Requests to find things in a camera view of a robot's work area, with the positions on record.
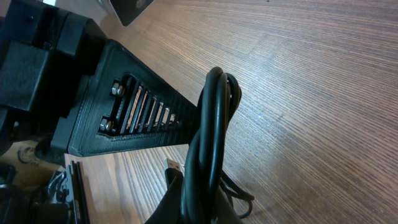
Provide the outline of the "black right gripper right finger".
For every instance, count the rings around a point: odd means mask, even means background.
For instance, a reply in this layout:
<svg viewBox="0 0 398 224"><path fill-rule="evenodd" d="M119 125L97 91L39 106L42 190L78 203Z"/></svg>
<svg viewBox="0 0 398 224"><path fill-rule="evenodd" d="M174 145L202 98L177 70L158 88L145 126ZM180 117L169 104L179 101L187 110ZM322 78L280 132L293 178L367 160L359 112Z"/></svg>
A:
<svg viewBox="0 0 398 224"><path fill-rule="evenodd" d="M146 224L242 222L222 191L218 190L210 200L201 200L198 188L191 186L192 181L185 181L181 171L167 169L165 179L167 191Z"/></svg>

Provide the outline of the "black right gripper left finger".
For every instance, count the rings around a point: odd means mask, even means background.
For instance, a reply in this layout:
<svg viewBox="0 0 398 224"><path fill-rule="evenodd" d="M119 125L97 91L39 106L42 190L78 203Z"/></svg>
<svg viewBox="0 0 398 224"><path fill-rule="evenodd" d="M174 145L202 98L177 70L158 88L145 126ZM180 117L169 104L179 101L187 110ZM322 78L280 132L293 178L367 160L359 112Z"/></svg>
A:
<svg viewBox="0 0 398 224"><path fill-rule="evenodd" d="M95 74L81 78L51 148L79 157L188 144L198 108L119 42L104 45Z"/></svg>

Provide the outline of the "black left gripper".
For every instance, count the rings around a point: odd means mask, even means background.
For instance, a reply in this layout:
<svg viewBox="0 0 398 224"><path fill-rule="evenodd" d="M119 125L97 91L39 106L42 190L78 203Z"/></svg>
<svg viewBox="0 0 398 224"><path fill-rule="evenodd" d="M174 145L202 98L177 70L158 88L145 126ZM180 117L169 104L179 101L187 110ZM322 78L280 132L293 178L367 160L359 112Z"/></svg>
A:
<svg viewBox="0 0 398 224"><path fill-rule="evenodd" d="M1 152L35 140L66 153L106 35L92 19L39 1L1 18Z"/></svg>

